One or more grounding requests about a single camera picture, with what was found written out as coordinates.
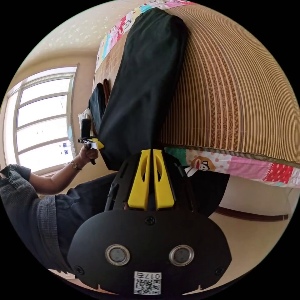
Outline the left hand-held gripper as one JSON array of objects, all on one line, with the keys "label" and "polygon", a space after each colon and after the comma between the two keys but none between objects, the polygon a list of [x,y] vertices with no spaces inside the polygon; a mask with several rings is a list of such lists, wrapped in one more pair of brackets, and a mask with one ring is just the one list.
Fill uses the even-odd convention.
[{"label": "left hand-held gripper", "polygon": [[[85,146],[87,148],[93,148],[96,150],[104,148],[104,145],[97,138],[93,138],[92,140],[87,138],[78,138],[77,141],[78,143],[82,144],[82,147]],[[91,160],[91,164],[95,165],[95,160]]]}]

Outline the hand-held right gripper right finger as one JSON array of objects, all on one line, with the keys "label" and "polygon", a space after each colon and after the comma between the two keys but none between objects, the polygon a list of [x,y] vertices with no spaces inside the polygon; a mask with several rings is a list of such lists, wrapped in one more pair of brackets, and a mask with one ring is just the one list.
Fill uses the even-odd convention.
[{"label": "hand-held right gripper right finger", "polygon": [[153,149],[153,168],[156,209],[173,208],[175,200],[162,150]]}]

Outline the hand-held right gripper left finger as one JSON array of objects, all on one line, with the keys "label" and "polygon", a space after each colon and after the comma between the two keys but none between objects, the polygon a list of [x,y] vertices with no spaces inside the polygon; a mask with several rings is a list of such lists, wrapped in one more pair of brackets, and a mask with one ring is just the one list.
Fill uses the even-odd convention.
[{"label": "hand-held right gripper left finger", "polygon": [[131,192],[128,198],[130,209],[147,210],[150,181],[151,150],[141,152]]}]

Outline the person's left hand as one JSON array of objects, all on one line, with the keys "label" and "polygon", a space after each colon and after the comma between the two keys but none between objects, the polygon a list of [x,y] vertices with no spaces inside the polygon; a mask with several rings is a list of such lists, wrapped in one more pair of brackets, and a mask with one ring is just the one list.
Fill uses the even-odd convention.
[{"label": "person's left hand", "polygon": [[77,165],[81,168],[87,165],[91,160],[96,160],[98,158],[98,150],[93,148],[87,148],[83,146],[78,155]]}]

